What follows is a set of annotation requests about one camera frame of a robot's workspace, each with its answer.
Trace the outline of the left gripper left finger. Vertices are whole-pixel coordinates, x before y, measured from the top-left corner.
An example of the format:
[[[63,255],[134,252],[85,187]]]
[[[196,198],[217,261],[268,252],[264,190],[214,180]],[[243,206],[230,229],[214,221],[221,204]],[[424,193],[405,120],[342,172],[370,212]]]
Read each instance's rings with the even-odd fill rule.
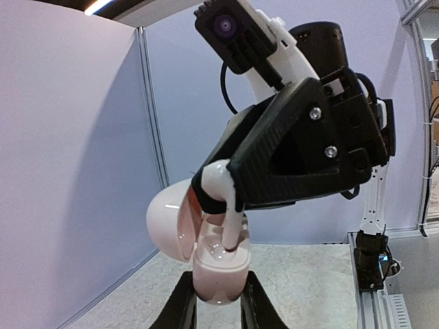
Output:
[[[185,271],[150,329],[196,329],[197,295],[193,274]]]

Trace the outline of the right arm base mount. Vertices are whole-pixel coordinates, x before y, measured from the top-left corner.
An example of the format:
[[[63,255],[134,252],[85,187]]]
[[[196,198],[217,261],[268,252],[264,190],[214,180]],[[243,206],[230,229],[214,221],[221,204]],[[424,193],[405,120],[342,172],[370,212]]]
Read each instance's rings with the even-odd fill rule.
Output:
[[[401,270],[384,234],[371,235],[360,230],[355,238],[354,259],[358,289],[362,293],[383,289],[385,280]]]

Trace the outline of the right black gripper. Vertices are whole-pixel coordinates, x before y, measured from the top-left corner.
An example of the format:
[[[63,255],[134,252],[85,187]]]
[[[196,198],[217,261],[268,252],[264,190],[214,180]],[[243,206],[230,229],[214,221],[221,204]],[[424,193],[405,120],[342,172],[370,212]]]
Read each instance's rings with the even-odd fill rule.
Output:
[[[394,155],[394,110],[362,73],[340,68],[273,96],[230,158],[239,204],[278,208],[356,194]]]

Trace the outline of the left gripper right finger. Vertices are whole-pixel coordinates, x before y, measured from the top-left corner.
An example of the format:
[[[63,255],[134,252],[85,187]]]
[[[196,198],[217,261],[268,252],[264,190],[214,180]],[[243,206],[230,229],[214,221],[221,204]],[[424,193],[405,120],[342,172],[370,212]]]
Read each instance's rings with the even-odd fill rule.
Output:
[[[288,329],[254,271],[249,271],[240,298],[241,328]]]

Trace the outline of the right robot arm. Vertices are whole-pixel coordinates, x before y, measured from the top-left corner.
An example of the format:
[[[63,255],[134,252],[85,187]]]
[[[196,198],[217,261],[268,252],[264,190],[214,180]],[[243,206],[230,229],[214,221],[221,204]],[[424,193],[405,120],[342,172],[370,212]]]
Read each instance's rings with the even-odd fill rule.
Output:
[[[394,108],[370,79],[348,66],[341,28],[314,22],[289,31],[313,73],[281,80],[278,92],[236,112],[191,186],[205,213],[236,222],[245,210],[280,208],[340,194],[355,198],[366,184],[356,237],[360,291],[383,288],[390,269],[383,218],[388,162],[395,155]]]

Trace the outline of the white round charging case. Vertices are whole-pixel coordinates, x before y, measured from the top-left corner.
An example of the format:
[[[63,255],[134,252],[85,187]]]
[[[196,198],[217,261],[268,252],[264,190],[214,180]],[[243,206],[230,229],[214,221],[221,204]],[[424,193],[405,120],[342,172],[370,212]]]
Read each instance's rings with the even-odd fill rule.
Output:
[[[248,219],[246,215],[240,218],[237,248],[226,250],[222,244],[225,215],[204,214],[190,182],[172,184],[152,199],[146,213],[147,229],[162,253],[192,262],[192,285],[202,301],[230,304],[243,293],[248,277]]]

